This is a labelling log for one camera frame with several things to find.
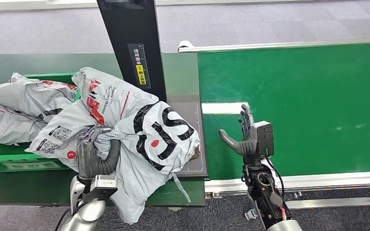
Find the red logo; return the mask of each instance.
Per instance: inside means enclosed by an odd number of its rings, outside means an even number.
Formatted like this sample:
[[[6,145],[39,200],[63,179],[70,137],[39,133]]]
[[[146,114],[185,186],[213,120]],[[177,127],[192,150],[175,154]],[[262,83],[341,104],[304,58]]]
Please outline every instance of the red logo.
[[[89,84],[89,96],[87,97],[86,104],[89,107],[90,114],[97,119],[97,121],[104,125],[104,118],[103,116],[98,112],[98,108],[100,107],[100,103],[95,100],[94,89],[97,88],[97,86],[100,85],[100,82],[96,79],[92,79]]]
[[[74,152],[74,151],[69,151],[69,152],[67,153],[67,157],[68,157],[69,159],[74,159],[74,157],[76,157],[76,152]]]
[[[56,82],[56,81],[51,81],[51,80],[42,80],[41,83],[47,84],[47,85],[53,85],[53,84],[62,84],[68,87],[70,90],[74,90],[77,87],[68,83],[61,83],[61,82]]]
[[[155,148],[158,146],[158,144],[159,144],[159,140],[154,140],[151,142],[151,147]]]

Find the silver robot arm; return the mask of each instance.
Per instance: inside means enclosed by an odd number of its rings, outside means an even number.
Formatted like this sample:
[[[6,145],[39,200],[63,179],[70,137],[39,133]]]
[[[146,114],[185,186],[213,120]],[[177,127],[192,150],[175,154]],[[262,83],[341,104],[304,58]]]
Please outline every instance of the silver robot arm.
[[[78,137],[79,175],[75,176],[70,184],[72,217],[65,222],[61,231],[96,230],[97,222],[106,208],[106,199],[117,191],[117,177],[109,176],[109,174],[116,169],[120,154],[120,141],[111,141],[111,148],[105,160],[96,155],[96,148],[93,145],[99,133],[110,130],[102,126],[94,126]]]

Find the green plastic crate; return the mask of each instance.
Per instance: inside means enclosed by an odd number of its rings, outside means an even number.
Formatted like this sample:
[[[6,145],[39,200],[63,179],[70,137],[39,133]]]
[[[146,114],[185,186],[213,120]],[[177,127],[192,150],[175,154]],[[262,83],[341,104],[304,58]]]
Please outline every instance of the green plastic crate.
[[[73,84],[71,77],[74,73],[33,74],[24,75],[27,78],[58,81]],[[44,158],[33,153],[27,153],[26,147],[0,144],[0,172],[19,172],[37,170],[69,169],[58,159]]]

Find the white plastic bag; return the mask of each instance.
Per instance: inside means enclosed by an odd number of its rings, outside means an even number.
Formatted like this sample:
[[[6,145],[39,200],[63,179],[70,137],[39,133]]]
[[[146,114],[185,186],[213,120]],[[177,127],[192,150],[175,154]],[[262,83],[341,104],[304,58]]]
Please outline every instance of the white plastic bag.
[[[114,127],[122,117],[158,101],[157,96],[91,67],[82,68],[72,80],[92,116],[107,127]]]
[[[116,171],[121,187],[111,199],[124,222],[137,222],[147,198],[172,176],[189,201],[174,173],[193,156],[199,136],[169,105],[146,105],[105,135],[121,141]]]
[[[73,103],[76,90],[73,85],[13,73],[10,82],[0,84],[0,104],[49,122]]]
[[[21,112],[0,105],[0,143],[23,145],[31,142],[46,124]]]
[[[67,157],[73,147],[76,150],[75,135],[100,123],[113,129],[94,141],[98,156],[106,157],[110,140],[121,141],[115,172],[119,190],[111,199],[124,222],[137,222],[147,198],[173,176],[187,196],[174,173],[183,168],[199,146],[196,130],[156,96],[117,77],[85,67],[72,79],[80,88],[82,101],[55,116],[26,151],[49,158]],[[71,131],[64,141],[50,135],[58,127]],[[54,145],[43,152],[48,141]]]
[[[56,115],[25,151],[47,158],[75,159],[76,136],[95,124],[97,121],[90,116],[86,106],[81,100],[77,100]]]

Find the qr code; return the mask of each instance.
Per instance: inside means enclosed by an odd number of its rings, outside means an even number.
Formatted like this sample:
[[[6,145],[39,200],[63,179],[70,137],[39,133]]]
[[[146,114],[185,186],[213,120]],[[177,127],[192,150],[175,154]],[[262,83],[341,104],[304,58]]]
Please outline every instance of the qr code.
[[[59,145],[53,143],[52,141],[48,140],[48,139],[44,139],[38,146],[38,148],[36,150],[38,151],[42,151],[44,153],[48,153],[48,154],[54,154],[54,151],[56,148],[58,148]]]
[[[52,136],[53,138],[61,142],[65,142],[69,138],[71,133],[72,130],[65,128],[63,126],[57,126],[57,128],[49,132],[49,136]]]

